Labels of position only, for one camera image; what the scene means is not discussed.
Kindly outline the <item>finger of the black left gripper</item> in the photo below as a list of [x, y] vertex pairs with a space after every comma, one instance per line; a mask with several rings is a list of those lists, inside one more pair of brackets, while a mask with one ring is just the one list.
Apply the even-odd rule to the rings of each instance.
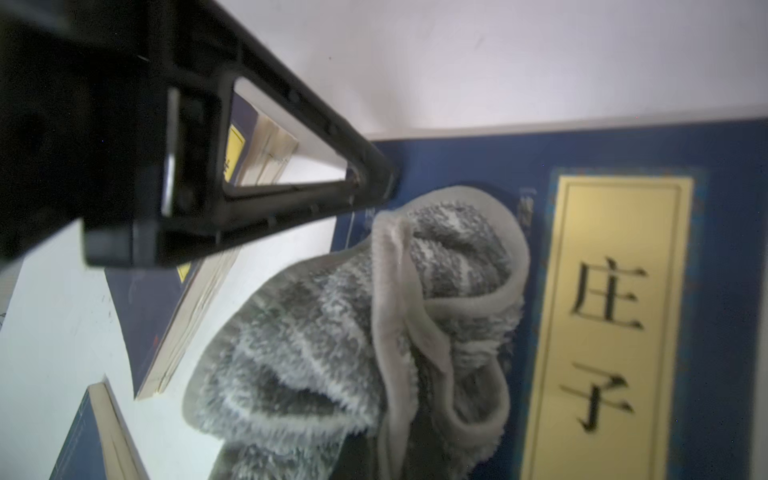
[[377, 206], [395, 166], [214, 1], [1, 5], [1, 263], [73, 222], [175, 267]]

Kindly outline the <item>grey striped cleaning cloth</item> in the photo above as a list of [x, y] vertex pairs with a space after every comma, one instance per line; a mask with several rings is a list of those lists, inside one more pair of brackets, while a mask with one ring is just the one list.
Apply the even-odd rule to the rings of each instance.
[[511, 210], [455, 186], [378, 213], [356, 246], [257, 289], [194, 369], [214, 479], [464, 479], [511, 409], [499, 352], [530, 265]]

